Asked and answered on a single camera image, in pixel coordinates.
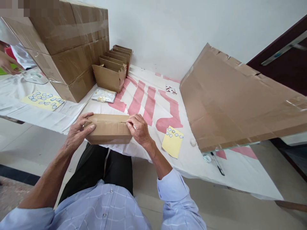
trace yellow paper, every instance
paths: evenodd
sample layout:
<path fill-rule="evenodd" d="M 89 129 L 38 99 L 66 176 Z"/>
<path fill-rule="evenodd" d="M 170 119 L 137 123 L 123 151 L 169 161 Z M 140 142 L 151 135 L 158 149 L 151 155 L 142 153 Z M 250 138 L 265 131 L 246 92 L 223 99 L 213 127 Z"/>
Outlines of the yellow paper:
<path fill-rule="evenodd" d="M 47 109 L 50 111 L 54 111 L 61 104 L 65 102 L 62 98 L 58 96 L 54 96 L 49 93 L 45 93 L 42 91 L 36 91 L 26 97 L 24 97 L 21 102 L 33 105 L 42 109 Z"/>
<path fill-rule="evenodd" d="M 183 134 L 169 126 L 162 142 L 162 148 L 172 157 L 178 159 Z"/>

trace plaid shirt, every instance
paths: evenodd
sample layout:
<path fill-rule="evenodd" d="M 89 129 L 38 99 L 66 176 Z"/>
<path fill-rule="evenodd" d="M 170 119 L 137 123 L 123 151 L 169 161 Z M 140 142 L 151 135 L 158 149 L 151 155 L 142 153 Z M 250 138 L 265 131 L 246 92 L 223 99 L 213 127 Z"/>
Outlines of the plaid shirt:
<path fill-rule="evenodd" d="M 191 199 L 189 188 L 173 169 L 157 180 L 160 198 L 165 202 L 161 229 L 206 229 Z M 52 208 L 12 210 L 0 229 L 151 229 L 130 192 L 104 184 L 85 189 Z"/>

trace stack of folded boxes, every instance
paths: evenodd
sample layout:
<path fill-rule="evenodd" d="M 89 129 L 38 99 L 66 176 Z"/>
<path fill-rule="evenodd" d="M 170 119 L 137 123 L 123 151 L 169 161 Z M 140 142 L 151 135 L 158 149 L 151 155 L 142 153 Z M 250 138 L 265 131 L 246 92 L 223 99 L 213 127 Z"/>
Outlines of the stack of folded boxes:
<path fill-rule="evenodd" d="M 108 10 L 59 1 L 54 15 L 3 18 L 58 94 L 79 102 L 95 84 L 92 64 L 109 50 Z"/>
<path fill-rule="evenodd" d="M 119 93 L 129 73 L 133 51 L 119 45 L 99 58 L 99 65 L 92 65 L 97 86 Z"/>

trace hand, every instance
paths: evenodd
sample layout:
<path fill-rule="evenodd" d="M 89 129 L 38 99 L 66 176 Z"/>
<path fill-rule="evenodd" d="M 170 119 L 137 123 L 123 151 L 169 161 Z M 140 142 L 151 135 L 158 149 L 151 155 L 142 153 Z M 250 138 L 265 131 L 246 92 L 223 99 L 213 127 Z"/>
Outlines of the hand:
<path fill-rule="evenodd" d="M 93 114 L 93 112 L 89 112 L 82 114 L 77 118 L 76 123 L 73 124 L 69 129 L 68 136 L 62 147 L 63 151 L 74 153 L 77 148 L 82 144 L 85 137 L 96 128 L 96 125 L 90 125 L 86 127 L 86 129 L 83 129 L 83 125 L 85 124 L 85 122 L 89 121 L 87 118 L 89 116 L 92 116 Z"/>
<path fill-rule="evenodd" d="M 15 69 L 12 69 L 11 63 L 17 65 Z M 0 56 L 0 68 L 2 68 L 8 74 L 20 74 L 19 68 L 24 69 L 15 59 L 8 59 L 8 57 L 1 55 Z"/>
<path fill-rule="evenodd" d="M 126 123 L 134 139 L 143 148 L 152 143 L 153 140 L 149 135 L 148 125 L 140 114 L 131 115 Z"/>

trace table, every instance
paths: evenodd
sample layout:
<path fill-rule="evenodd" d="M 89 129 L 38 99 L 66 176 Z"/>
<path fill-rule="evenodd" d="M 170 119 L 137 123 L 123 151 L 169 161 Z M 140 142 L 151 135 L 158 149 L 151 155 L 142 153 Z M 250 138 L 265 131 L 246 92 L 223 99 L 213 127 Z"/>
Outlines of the table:
<path fill-rule="evenodd" d="M 175 87 L 177 95 L 166 92 L 166 84 Z M 20 102 L 20 99 L 41 90 L 58 95 L 50 83 L 38 85 L 26 82 L 20 76 L 0 80 L 0 115 L 9 116 L 33 125 L 67 134 L 79 114 L 141 114 L 148 123 L 150 136 L 170 164 L 187 178 L 200 178 L 215 184 L 253 194 L 261 199 L 283 200 L 273 181 L 257 160 L 249 146 L 216 152 L 225 176 L 215 162 L 207 163 L 192 134 L 185 106 L 179 91 L 179 82 L 166 76 L 131 65 L 121 93 L 114 103 L 91 100 L 97 86 L 79 102 L 66 101 L 55 111 L 47 111 Z M 166 128 L 171 125 L 184 134 L 178 159 L 162 148 Z M 147 152 L 132 139 L 125 145 L 103 145 L 119 153 L 141 157 L 151 162 Z"/>

